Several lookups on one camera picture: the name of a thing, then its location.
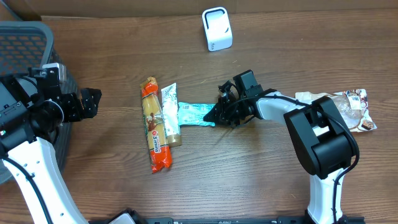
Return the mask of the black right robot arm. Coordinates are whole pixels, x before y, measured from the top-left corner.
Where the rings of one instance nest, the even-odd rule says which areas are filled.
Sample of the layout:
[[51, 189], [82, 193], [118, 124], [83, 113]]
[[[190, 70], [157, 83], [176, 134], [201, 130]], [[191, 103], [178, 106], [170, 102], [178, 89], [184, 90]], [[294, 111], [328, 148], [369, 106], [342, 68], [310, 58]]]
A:
[[276, 223], [364, 223], [341, 209], [344, 176], [359, 161], [358, 143], [333, 100], [323, 96], [300, 101], [275, 89], [264, 90], [252, 70], [218, 87], [218, 102], [204, 121], [237, 128], [253, 118], [287, 127], [296, 156], [310, 176], [310, 202], [301, 217], [279, 217]]

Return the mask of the teal wipes packet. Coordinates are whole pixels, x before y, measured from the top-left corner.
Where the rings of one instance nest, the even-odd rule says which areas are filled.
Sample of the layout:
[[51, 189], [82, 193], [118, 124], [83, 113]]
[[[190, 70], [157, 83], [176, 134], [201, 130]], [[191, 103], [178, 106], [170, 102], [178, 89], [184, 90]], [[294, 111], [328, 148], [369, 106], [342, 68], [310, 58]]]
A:
[[178, 124], [180, 126], [215, 126], [214, 122], [204, 121], [215, 104], [178, 102]]

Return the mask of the red snack package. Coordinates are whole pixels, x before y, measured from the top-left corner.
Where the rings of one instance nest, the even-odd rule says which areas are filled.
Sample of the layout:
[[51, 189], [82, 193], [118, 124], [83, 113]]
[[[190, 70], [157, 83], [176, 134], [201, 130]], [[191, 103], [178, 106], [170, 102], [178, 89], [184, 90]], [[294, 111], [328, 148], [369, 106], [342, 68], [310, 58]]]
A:
[[154, 174], [163, 168], [169, 168], [172, 165], [172, 156], [165, 133], [164, 118], [158, 98], [159, 86], [157, 81], [154, 77], [149, 77], [140, 84], [140, 88], [150, 166]]

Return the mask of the clear beige zip pouch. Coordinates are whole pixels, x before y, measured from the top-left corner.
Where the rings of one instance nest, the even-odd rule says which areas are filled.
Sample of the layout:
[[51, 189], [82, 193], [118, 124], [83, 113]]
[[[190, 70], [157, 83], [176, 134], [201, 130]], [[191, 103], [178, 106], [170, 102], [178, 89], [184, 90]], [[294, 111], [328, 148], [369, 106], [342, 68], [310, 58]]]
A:
[[351, 132], [366, 132], [377, 128], [369, 115], [368, 94], [365, 89], [346, 90], [336, 93], [296, 92], [300, 100], [317, 100], [323, 96], [331, 98]]

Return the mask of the white Pantene tube gold cap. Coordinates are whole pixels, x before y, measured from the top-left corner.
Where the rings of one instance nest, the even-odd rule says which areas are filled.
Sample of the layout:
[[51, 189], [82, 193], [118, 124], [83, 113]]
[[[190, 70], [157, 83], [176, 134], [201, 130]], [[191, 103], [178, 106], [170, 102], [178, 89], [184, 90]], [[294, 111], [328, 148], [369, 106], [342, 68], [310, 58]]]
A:
[[178, 123], [177, 84], [173, 83], [161, 89], [162, 112], [165, 132], [170, 147], [182, 145], [180, 126]]

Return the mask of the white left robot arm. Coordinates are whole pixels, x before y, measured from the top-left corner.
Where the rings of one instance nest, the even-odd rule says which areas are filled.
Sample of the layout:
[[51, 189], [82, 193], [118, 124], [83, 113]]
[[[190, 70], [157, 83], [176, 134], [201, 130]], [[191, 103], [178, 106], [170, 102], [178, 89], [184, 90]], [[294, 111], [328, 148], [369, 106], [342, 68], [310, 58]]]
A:
[[1, 77], [11, 98], [1, 106], [1, 161], [15, 178], [34, 223], [86, 223], [58, 168], [55, 143], [63, 123], [93, 118], [101, 91], [63, 94], [57, 75]]

